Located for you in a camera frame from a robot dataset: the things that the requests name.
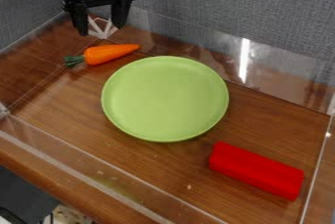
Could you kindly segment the orange toy carrot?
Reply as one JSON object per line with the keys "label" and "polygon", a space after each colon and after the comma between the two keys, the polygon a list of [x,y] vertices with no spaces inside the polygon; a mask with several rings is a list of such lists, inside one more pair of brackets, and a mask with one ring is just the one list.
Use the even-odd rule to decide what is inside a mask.
{"label": "orange toy carrot", "polygon": [[81,56],[67,56],[65,63],[67,67],[74,67],[81,63],[98,66],[113,60],[122,58],[140,49],[138,44],[101,45],[85,49]]}

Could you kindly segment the light green round plate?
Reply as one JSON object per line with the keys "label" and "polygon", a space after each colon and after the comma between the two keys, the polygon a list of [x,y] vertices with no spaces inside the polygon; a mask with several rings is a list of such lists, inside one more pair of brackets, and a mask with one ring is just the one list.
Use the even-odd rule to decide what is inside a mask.
{"label": "light green round plate", "polygon": [[230,107],[230,91],[209,66],[159,56],[132,62],[112,74],[101,105],[125,133],[149,142],[173,143],[219,123]]}

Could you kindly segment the red rectangular block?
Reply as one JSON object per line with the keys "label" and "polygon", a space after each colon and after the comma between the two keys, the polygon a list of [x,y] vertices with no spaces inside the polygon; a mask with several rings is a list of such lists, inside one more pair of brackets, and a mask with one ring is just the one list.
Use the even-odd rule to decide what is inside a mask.
{"label": "red rectangular block", "polygon": [[213,145],[209,168],[290,201],[299,197],[305,172],[226,142]]}

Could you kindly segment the clear acrylic corner bracket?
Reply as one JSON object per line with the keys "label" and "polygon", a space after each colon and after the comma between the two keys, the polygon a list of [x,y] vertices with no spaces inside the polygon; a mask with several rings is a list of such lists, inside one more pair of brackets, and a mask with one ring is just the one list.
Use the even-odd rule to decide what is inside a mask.
{"label": "clear acrylic corner bracket", "polygon": [[108,39],[118,31],[118,27],[112,23],[112,20],[89,16],[88,21],[88,34],[100,39]]}

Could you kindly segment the clear acrylic enclosure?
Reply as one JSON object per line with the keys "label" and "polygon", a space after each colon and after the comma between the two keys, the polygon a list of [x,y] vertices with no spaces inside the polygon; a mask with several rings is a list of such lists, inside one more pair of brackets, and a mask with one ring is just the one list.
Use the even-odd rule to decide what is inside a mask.
{"label": "clear acrylic enclosure", "polygon": [[58,17],[0,51],[0,165],[100,224],[335,224],[335,62]]}

